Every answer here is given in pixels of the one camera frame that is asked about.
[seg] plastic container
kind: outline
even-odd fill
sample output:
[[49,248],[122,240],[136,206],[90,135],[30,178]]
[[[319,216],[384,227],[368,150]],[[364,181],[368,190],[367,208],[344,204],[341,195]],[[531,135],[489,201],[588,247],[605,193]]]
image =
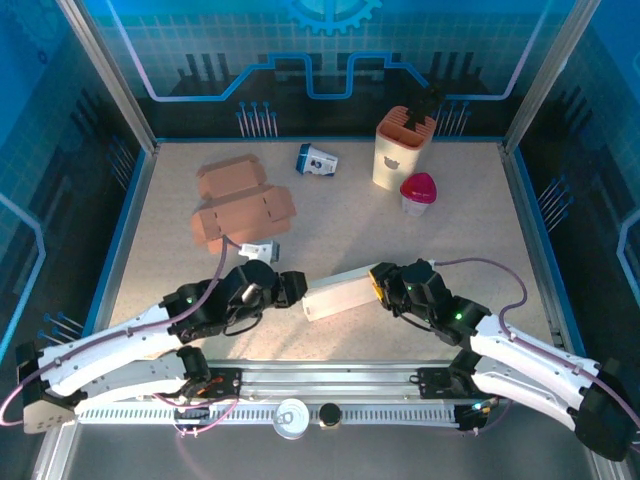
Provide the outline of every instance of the plastic container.
[[333,177],[338,168],[338,157],[312,147],[310,143],[300,146],[296,170],[300,174],[313,173]]
[[309,409],[296,398],[283,401],[273,418],[273,428],[287,440],[296,440],[304,435],[309,426]]
[[407,178],[400,187],[402,211],[412,217],[419,217],[429,205],[436,201],[436,182],[428,173],[416,173]]
[[436,130],[433,118],[425,117],[415,131],[404,126],[408,119],[407,107],[393,107],[376,128],[373,183],[392,192],[413,173],[420,152]]

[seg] glass panel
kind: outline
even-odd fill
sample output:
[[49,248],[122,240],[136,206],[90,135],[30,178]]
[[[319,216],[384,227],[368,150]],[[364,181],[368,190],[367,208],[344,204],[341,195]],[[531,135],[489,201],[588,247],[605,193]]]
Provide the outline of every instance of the glass panel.
[[640,364],[639,21],[640,4],[602,2],[521,144],[587,353],[629,365]]
[[157,136],[242,138],[371,136],[429,83],[437,135],[504,135],[573,2],[85,4]]
[[[17,345],[65,342],[82,330],[139,146],[54,0],[0,0],[0,65],[4,399],[15,387]],[[45,322],[58,312],[80,327]],[[7,417],[21,418],[19,399]],[[42,439],[0,429],[2,478],[29,478]]]

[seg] flattened cardboard box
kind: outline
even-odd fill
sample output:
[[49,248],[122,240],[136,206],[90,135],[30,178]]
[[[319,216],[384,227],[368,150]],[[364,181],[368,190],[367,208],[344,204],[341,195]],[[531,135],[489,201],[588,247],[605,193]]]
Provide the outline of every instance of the flattened cardboard box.
[[266,174],[254,155],[205,165],[197,176],[204,202],[191,217],[191,228],[195,243],[207,244],[211,253],[222,250],[223,235],[250,243],[291,228],[289,218],[296,214],[291,193],[262,184]]

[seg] beige tabletop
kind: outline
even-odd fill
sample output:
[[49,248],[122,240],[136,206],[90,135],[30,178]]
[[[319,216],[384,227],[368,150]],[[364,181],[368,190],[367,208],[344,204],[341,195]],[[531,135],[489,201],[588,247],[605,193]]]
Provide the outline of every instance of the beige tabletop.
[[[112,325],[145,310],[180,285],[210,277],[218,255],[193,243],[189,219],[198,203],[195,173],[206,161],[254,153],[268,182],[291,190],[297,210],[281,245],[276,271],[299,270],[308,280],[380,261],[450,260],[483,256],[520,274],[529,301],[507,321],[551,342],[496,144],[435,143],[420,159],[438,199],[420,218],[406,216],[400,195],[371,181],[373,142],[314,142],[339,157],[334,177],[295,171],[299,142],[163,144],[116,300]],[[230,250],[224,272],[246,259]],[[439,270],[447,287],[497,312],[520,298],[517,284],[487,265]],[[208,358],[248,359],[451,359],[458,349],[394,319],[370,303],[315,322],[300,304],[270,309],[254,330],[203,344]]]

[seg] pink lid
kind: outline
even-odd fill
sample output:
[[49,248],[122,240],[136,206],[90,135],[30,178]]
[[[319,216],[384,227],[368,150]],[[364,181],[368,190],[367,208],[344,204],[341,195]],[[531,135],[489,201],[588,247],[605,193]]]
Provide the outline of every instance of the pink lid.
[[403,197],[418,203],[433,203],[438,196],[436,182],[428,173],[415,173],[407,178],[400,187]]

